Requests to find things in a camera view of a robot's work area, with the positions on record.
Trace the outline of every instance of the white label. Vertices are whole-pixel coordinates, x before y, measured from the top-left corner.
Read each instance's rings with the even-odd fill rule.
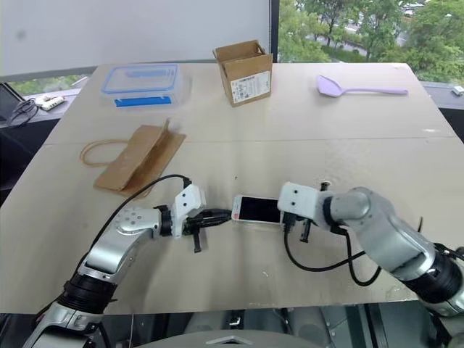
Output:
[[[270,91],[270,71],[231,81],[233,103],[260,96]]]

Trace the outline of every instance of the plastic food container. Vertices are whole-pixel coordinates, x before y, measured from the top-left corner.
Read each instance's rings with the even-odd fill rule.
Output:
[[[167,106],[180,104],[188,84],[178,64],[143,64],[114,67],[101,93],[116,107]]]

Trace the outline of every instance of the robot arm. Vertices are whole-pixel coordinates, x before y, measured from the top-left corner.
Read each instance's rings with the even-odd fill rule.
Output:
[[[278,208],[322,229],[352,228],[367,256],[414,291],[428,309],[443,316],[464,313],[463,266],[436,250],[398,218],[390,201],[370,189],[334,194],[286,183]]]
[[[117,285],[145,243],[160,236],[197,236],[200,228],[230,219],[229,210],[203,210],[190,217],[205,204],[203,191],[190,184],[170,209],[128,207],[120,211],[81,260],[23,348],[92,347],[86,335],[99,327]]]

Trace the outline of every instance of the blue container lid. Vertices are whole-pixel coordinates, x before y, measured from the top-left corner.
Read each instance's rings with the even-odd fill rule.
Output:
[[[177,74],[177,64],[114,67],[101,87],[101,92],[105,94],[166,92],[174,89]]]

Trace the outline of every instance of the cardboard piece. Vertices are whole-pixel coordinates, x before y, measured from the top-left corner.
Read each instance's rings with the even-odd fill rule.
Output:
[[[161,176],[181,146],[185,135],[163,127],[142,125],[129,139],[127,147],[95,180],[94,186],[130,196]]]
[[[266,54],[257,40],[218,47],[212,53],[233,107],[270,96],[273,55]]]

